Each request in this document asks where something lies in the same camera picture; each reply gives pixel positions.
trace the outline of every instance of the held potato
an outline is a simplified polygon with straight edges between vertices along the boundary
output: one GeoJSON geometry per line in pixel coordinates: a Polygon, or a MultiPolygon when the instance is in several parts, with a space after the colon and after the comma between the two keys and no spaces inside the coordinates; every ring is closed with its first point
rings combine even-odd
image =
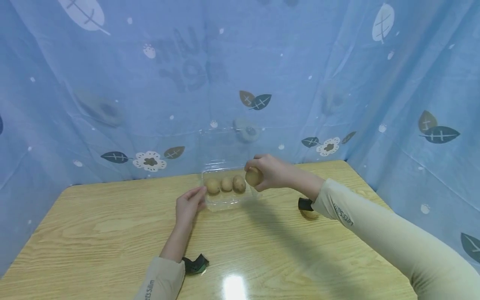
{"type": "Polygon", "coordinates": [[[233,189],[238,193],[243,193],[245,192],[246,188],[247,185],[245,184],[245,180],[243,180],[243,177],[240,175],[235,175],[235,177],[233,178],[233,189]]]}
{"type": "Polygon", "coordinates": [[[233,188],[233,181],[231,177],[224,177],[221,181],[222,189],[229,192],[233,188]]]}
{"type": "Polygon", "coordinates": [[[251,167],[245,174],[245,180],[249,185],[255,187],[264,180],[264,175],[258,168],[251,167]]]}
{"type": "Polygon", "coordinates": [[[212,195],[220,192],[220,182],[218,179],[209,178],[205,180],[205,186],[207,187],[207,191],[212,195]]]}

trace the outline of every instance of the wood grain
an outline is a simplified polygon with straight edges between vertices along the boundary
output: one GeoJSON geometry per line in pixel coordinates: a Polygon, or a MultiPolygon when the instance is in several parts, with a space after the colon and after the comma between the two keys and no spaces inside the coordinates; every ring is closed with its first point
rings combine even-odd
{"type": "MultiPolygon", "coordinates": [[[[299,165],[382,206],[343,161],[299,165]]],[[[199,175],[66,189],[0,281],[0,299],[132,299],[175,222],[175,200],[199,175]]],[[[297,209],[300,194],[200,213],[187,250],[207,270],[180,300],[413,300],[408,280],[341,224],[297,209]]]]}

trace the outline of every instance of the arm sleeve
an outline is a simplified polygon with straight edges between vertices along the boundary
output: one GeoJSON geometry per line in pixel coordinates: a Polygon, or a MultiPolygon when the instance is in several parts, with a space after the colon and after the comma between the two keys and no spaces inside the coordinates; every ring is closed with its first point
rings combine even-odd
{"type": "Polygon", "coordinates": [[[156,257],[134,300],[175,300],[185,278],[185,263],[156,257]]]}
{"type": "Polygon", "coordinates": [[[480,275],[452,248],[328,179],[312,208],[350,229],[405,275],[419,300],[480,299],[480,275]]]}

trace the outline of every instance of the black strap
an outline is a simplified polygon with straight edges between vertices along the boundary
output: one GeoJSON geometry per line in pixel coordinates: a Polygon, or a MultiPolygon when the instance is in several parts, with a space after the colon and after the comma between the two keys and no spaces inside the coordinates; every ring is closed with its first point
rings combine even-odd
{"type": "Polygon", "coordinates": [[[306,210],[312,212],[312,203],[313,201],[310,199],[299,198],[299,210],[306,210]]]}
{"type": "Polygon", "coordinates": [[[210,263],[203,254],[200,254],[194,262],[186,257],[182,257],[182,260],[185,262],[185,274],[200,274],[210,263]]]}

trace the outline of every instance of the fabric backdrop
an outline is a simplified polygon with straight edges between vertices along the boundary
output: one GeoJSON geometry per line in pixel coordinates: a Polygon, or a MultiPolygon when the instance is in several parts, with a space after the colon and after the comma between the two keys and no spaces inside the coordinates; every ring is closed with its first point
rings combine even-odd
{"type": "Polygon", "coordinates": [[[0,275],[69,186],[346,160],[480,271],[475,0],[0,1],[0,275]]]}

